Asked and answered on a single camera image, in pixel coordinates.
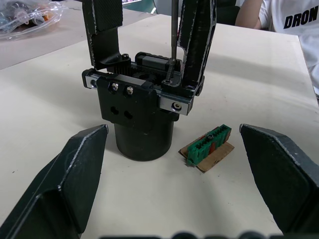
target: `black cylinder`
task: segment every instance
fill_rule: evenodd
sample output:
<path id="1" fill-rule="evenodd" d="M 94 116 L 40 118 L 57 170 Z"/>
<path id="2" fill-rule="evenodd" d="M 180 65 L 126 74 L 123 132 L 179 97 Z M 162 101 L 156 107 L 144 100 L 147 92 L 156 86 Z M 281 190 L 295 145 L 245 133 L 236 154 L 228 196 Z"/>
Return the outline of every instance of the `black cylinder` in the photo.
<path id="1" fill-rule="evenodd" d="M 119 151 L 135 161 L 151 161 L 163 156 L 170 148 L 174 122 L 155 124 L 148 133 L 114 124 Z"/>

